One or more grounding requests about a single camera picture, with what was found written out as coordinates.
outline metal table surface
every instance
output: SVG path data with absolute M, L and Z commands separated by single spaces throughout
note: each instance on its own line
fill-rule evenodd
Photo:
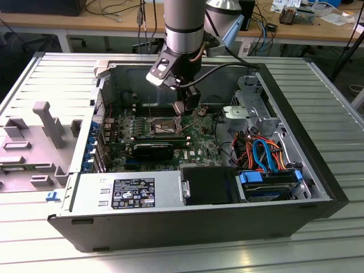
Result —
M 96 61 L 128 58 L 132 59 L 133 55 L 46 53 L 43 57 L 34 57 L 0 106 L 0 126 L 7 117 L 19 113 L 26 117 L 27 124 L 39 124 L 31 111 L 37 99 L 48 100 L 51 114 L 58 116 L 63 124 L 75 117 L 82 118 L 96 85 L 93 76 Z M 220 60 L 231 61 L 228 57 Z M 246 60 L 268 66 L 350 199 L 349 205 L 329 219 L 307 224 L 290 238 L 81 253 L 46 221 L 52 206 L 59 205 L 46 203 L 46 192 L 2 193 L 0 270 L 361 271 L 364 266 L 364 121 L 314 64 L 292 58 Z

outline workbench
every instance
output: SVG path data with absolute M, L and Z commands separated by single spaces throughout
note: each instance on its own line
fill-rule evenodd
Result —
M 37 53 L 1 103 L 0 126 L 19 113 L 29 113 L 24 117 L 27 124 L 41 124 L 31 110 L 37 100 L 49 100 L 54 106 L 51 114 L 62 124 L 83 119 L 86 101 L 97 85 L 93 71 L 97 61 L 132 63 L 135 58 L 156 59 L 148 55 Z M 47 192 L 0 193 L 0 271 L 360 271 L 364 266 L 364 120 L 314 63 L 282 57 L 245 60 L 267 65 L 350 204 L 289 238 L 81 253 L 47 222 L 53 206 L 60 205 L 47 203 Z M 221 57 L 221 61 L 232 58 Z
M 102 0 L 103 7 L 118 3 L 120 3 L 118 0 Z M 107 11 L 122 10 L 138 3 L 137 0 L 130 0 L 122 6 L 111 7 Z M 272 0 L 257 0 L 262 15 L 268 19 L 268 22 L 278 25 L 274 43 L 344 47 L 350 39 L 353 24 L 335 26 L 319 18 L 315 19 L 313 25 L 294 24 L 286 26 L 280 24 L 279 13 L 270 12 L 270 3 L 272 3 Z M 349 5 L 341 5 L 340 9 L 352 9 L 354 12 L 359 12 L 358 9 L 360 9 L 361 4 L 361 1 L 356 1 Z M 89 9 L 95 13 L 100 13 L 98 2 L 92 3 Z M 85 10 L 78 17 L 0 13 L 0 18 L 16 32 L 57 35 L 62 51 L 72 52 L 72 46 L 68 39 L 69 35 L 136 37 L 138 32 L 137 11 L 138 8 L 135 7 L 122 12 L 122 22 L 116 22 L 102 15 L 91 14 Z M 164 36 L 163 4 L 156 4 L 156 14 L 158 26 L 155 37 L 162 38 Z M 150 3 L 146 4 L 146 18 L 147 35 L 150 37 L 154 30 L 153 5 Z M 0 32 L 8 31 L 9 29 L 0 23 Z M 237 37 L 237 41 L 242 42 L 239 54 L 246 55 L 250 44 L 256 42 L 260 35 L 261 31 L 255 22 L 251 23 L 248 31 L 240 31 Z

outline power supply label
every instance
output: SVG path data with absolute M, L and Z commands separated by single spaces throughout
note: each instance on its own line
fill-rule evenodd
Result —
M 154 178 L 114 180 L 113 209 L 151 208 L 155 206 Z

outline desk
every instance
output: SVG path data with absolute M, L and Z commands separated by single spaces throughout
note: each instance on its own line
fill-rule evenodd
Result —
M 314 25 L 294 24 L 286 26 L 279 23 L 279 14 L 267 12 L 270 9 L 268 5 L 272 0 L 257 0 L 262 14 L 268 22 L 278 25 L 275 43 L 286 44 L 310 44 L 321 46 L 345 46 L 348 42 L 352 24 L 343 26 L 335 26 L 319 18 L 315 19 Z M 102 0 L 102 5 L 112 5 L 120 3 L 118 0 Z M 129 6 L 137 5 L 138 0 L 130 0 L 119 7 L 111 7 L 109 12 L 124 9 Z M 341 5 L 341 9 L 359 9 L 362 2 L 356 1 L 349 5 Z M 97 2 L 91 4 L 89 8 L 96 13 L 100 12 Z M 68 35 L 94 35 L 94 36 L 124 36 L 136 37 L 138 26 L 136 23 L 138 8 L 133 8 L 122 13 L 122 22 L 116 22 L 102 15 L 90 14 L 83 11 L 78 17 L 58 16 L 58 15 L 35 15 L 35 14 L 3 14 L 2 18 L 16 32 L 41 33 L 57 35 L 63 52 L 72 52 L 72 47 L 68 39 Z M 156 5 L 158 27 L 156 38 L 163 37 L 164 19 L 163 5 Z M 147 30 L 148 37 L 154 29 L 153 5 L 146 4 Z M 0 32 L 8 31 L 8 29 L 0 24 Z M 248 31 L 241 31 L 237 37 L 237 41 L 242 42 L 240 55 L 246 54 L 252 42 L 259 39 L 261 31 L 256 23 L 252 22 Z

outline black wire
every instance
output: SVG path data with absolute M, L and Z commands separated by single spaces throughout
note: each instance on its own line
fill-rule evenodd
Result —
M 210 22 L 210 25 L 211 25 L 212 30 L 214 31 L 215 35 L 216 35 L 216 36 L 218 36 L 218 37 L 220 37 L 220 35 L 219 35 L 219 34 L 218 34 L 218 32 L 217 32 L 217 29 L 215 28 L 214 23 L 212 22 L 212 19 L 211 19 L 211 17 L 210 17 L 210 14 L 207 12 L 207 10 L 205 10 L 205 14 L 206 14 L 207 19 L 208 19 L 208 20 L 209 20 L 209 22 Z
M 215 137 L 216 144 L 220 148 L 220 151 L 222 151 L 225 155 L 227 155 L 235 164 L 238 164 L 238 162 L 232 156 L 230 156 L 228 152 L 226 152 L 223 148 L 221 148 L 221 145 L 224 145 L 225 142 L 223 144 L 219 144 L 219 142 L 217 141 L 216 129 L 217 129 L 217 124 L 218 124 L 218 118 L 220 117 L 221 114 L 222 114 L 222 110 L 220 112 L 218 112 L 218 115 L 217 115 L 217 118 L 215 121 L 214 137 Z
M 213 29 L 213 31 L 214 31 L 214 33 L 215 33 L 215 35 L 216 35 L 216 36 L 218 36 L 218 37 L 220 37 L 220 36 L 219 36 L 219 34 L 218 34 L 218 32 L 217 32 L 217 29 L 215 28 L 214 23 L 212 22 L 212 19 L 211 19 L 211 17 L 210 17 L 210 14 L 207 12 L 207 10 L 205 10 L 205 14 L 206 14 L 207 19 L 208 19 L 208 20 L 209 20 L 209 22 L 210 22 L 210 25 L 211 25 L 211 27 L 212 27 L 212 29 Z M 236 55 L 233 51 L 231 51 L 231 50 L 230 50 L 230 48 L 225 47 L 225 49 L 226 49 L 227 53 L 229 53 L 230 55 L 232 55 L 232 57 L 234 57 L 234 58 L 235 58 L 235 59 L 237 59 L 238 61 L 240 61 L 240 62 L 242 62 L 242 63 L 244 63 L 244 64 L 249 64 L 247 61 L 244 61 L 242 58 L 240 58 L 238 55 Z
M 255 13 L 255 12 L 253 12 L 253 14 L 256 14 L 256 15 L 258 15 L 258 16 L 260 16 L 260 20 L 257 18 L 257 17 L 255 17 L 255 16 L 253 16 L 253 18 L 255 19 L 255 20 L 259 20 L 259 21 L 261 21 L 262 22 L 262 25 L 263 25 L 263 27 L 266 29 L 266 26 L 267 26 L 267 19 L 262 15 L 262 12 L 261 12 L 261 10 L 260 10 L 260 8 L 258 7 L 258 5 L 257 4 L 255 4 L 255 6 L 257 7 L 257 9 L 258 9 L 258 12 L 259 12 L 259 14 L 258 13 Z M 254 47 L 252 47 L 252 50 L 251 50 L 251 52 L 248 54 L 248 56 L 251 56 L 251 54 L 253 54 L 253 52 L 254 52 L 254 55 L 256 56 L 257 55 L 257 52 L 260 50 L 260 49 L 262 49 L 262 47 L 263 47 L 263 44 L 259 47 L 259 48 L 257 48 L 258 47 L 258 44 L 259 44 L 259 42 L 260 42 L 260 40 L 261 40 L 261 38 L 263 37 L 263 34 L 264 34 L 264 31 L 263 31 L 263 29 L 261 29 L 261 35 L 260 35 L 260 37 L 259 37 L 259 39 L 258 39 L 258 41 L 257 41 L 257 43 L 255 44 L 255 46 Z
M 0 18 L 0 21 L 4 24 L 4 26 L 6 26 L 15 36 L 17 36 L 18 37 L 18 39 L 27 47 L 27 48 L 29 48 L 29 50 L 32 52 L 32 53 L 35 53 L 35 51 L 29 46 L 29 45 L 27 45 L 27 43 L 26 42 L 24 42 L 24 40 L 11 28 L 11 27 L 9 27 L 9 25 L 7 24 L 7 23 L 5 23 L 4 21 L 3 21 L 3 19 L 1 19 Z
M 89 13 L 91 13 L 91 14 L 96 14 L 96 15 L 109 15 L 109 14 L 115 14 L 115 13 L 122 13 L 123 11 L 129 10 L 129 9 L 132 9 L 133 7 L 139 7 L 139 5 L 135 5 L 135 6 L 127 7 L 127 8 L 125 8 L 125 9 L 123 9 L 123 10 L 115 11 L 115 12 L 113 12 L 113 13 L 94 13 L 93 11 L 90 11 L 90 10 L 88 9 L 88 7 L 89 7 L 89 5 L 90 5 L 90 4 L 92 4 L 93 2 L 96 2 L 96 1 L 97 1 L 97 0 L 92 0 L 91 2 L 89 2 L 89 3 L 86 5 L 86 7 L 85 7 L 86 11 L 88 11 L 88 12 L 89 12 Z
M 146 17 L 146 1 L 143 0 L 143 17 L 144 17 L 144 26 L 147 24 L 147 17 Z M 147 38 L 147 28 L 144 30 L 145 36 L 146 36 L 146 51 L 148 53 L 148 38 Z
M 342 51 L 342 54 L 340 55 L 339 59 L 336 61 L 336 64 L 335 64 L 335 66 L 334 66 L 334 70 L 333 70 L 333 72 L 332 72 L 332 77 L 333 77 L 334 73 L 336 72 L 337 66 L 339 65 L 339 63 L 340 63 L 340 61 L 341 61 L 342 57 L 344 56 L 345 51 L 347 51 L 347 50 L 349 49 L 349 45 L 350 45 L 350 43 L 351 43 L 351 40 L 353 40 L 354 34 L 355 34 L 355 32 L 356 32 L 356 30 L 357 30 L 357 27 L 358 27 L 358 24 L 359 24 L 359 22 L 360 22 L 360 18 L 361 18 L 361 16 L 362 16 L 363 8 L 364 8 L 364 2 L 363 2 L 363 5 L 362 5 L 362 7 L 361 7 L 361 9 L 360 9 L 359 17 L 358 17 L 357 23 L 356 23 L 356 25 L 355 25 L 355 28 L 354 28 L 354 30 L 353 30 L 353 33 L 351 34 L 351 37 L 350 37 L 350 39 L 349 39 L 349 41 L 348 41 L 348 43 L 347 43 L 346 47 L 344 47 L 344 50 Z
M 184 84 L 184 85 L 180 85 L 179 88 L 187 88 L 190 86 L 193 86 L 195 84 L 198 84 L 200 81 L 202 81 L 203 79 L 207 78 L 208 76 L 210 76 L 212 73 L 214 73 L 215 71 L 223 68 L 223 67 L 229 67 L 231 65 L 237 65 L 239 67 L 249 67 L 249 68 L 253 68 L 253 69 L 259 69 L 259 67 L 257 67 L 254 64 L 245 64 L 245 63 L 237 63 L 237 62 L 232 62 L 232 63 L 225 63 L 225 64 L 220 64 L 217 67 L 214 67 L 213 69 L 211 69 L 210 71 L 206 72 L 206 74 L 202 75 L 200 78 L 198 78 L 197 80 L 194 80 L 188 84 Z
M 140 46 L 140 28 L 143 24 L 143 8 L 142 8 L 142 0 L 139 0 L 139 10 L 138 10 L 138 14 L 136 16 L 136 21 L 138 22 L 138 48 L 139 48 L 139 54 L 142 54 L 142 48 Z
M 121 5 L 124 5 L 125 3 L 127 2 L 127 0 L 124 0 L 124 2 L 122 2 L 121 4 L 115 4 L 115 5 L 108 5 L 106 7 L 103 7 L 102 8 L 102 12 L 104 13 L 106 9 L 110 8 L 110 7 L 117 7 L 117 6 L 121 6 Z
M 140 47 L 140 26 L 138 26 L 138 48 L 139 48 L 139 54 L 142 54 L 142 49 Z
M 150 37 L 150 44 L 149 44 L 149 54 L 152 48 L 152 42 L 153 42 L 153 37 L 155 35 L 155 33 L 157 32 L 157 12 L 156 12 L 156 8 L 155 8 L 155 0 L 153 0 L 153 11 L 154 11 L 154 32 L 152 34 L 152 36 Z

